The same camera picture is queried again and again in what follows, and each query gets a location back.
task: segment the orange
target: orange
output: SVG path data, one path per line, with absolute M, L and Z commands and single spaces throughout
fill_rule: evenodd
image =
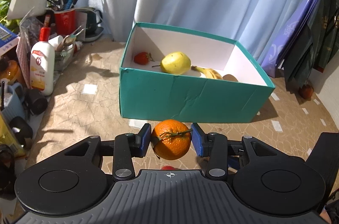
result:
M 155 126 L 153 138 L 159 141 L 153 147 L 155 154 L 166 160 L 176 160 L 184 156 L 190 146 L 190 130 L 183 123 L 176 120 L 165 120 Z

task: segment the orange container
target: orange container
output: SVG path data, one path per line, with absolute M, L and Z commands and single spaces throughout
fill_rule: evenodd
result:
M 54 11 L 54 17 L 58 35 L 70 35 L 75 31 L 75 9 Z
M 0 80 L 3 78 L 9 79 L 8 84 L 12 85 L 16 81 L 26 86 L 19 64 L 15 60 L 9 60 L 7 62 L 7 68 L 0 72 Z

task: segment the strawberry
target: strawberry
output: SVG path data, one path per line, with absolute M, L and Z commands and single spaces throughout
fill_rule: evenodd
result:
M 154 62 L 150 53 L 141 52 L 134 56 L 134 62 L 141 65 L 146 65 L 149 61 Z

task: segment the pen holder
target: pen holder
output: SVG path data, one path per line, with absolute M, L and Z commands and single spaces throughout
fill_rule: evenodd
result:
M 22 107 L 22 103 L 25 99 L 25 96 L 22 85 L 18 82 L 13 85 L 8 85 L 7 92 L 11 93 L 12 97 L 8 105 L 3 109 L 3 111 L 1 111 L 3 118 L 8 124 L 16 116 L 20 116 L 22 119 L 25 120 L 25 111 L 23 110 Z
M 75 29 L 75 9 L 65 11 L 54 11 L 55 25 L 58 35 L 70 35 Z

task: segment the cardboard box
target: cardboard box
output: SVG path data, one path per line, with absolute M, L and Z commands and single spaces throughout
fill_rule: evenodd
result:
M 138 65 L 133 58 L 150 52 L 155 62 Z M 181 51 L 191 64 L 213 68 L 239 82 L 207 79 L 189 70 L 162 73 L 164 56 Z M 275 86 L 250 53 L 237 41 L 204 32 L 137 23 L 128 38 L 120 66 L 120 113 L 124 118 L 198 123 L 247 123 Z

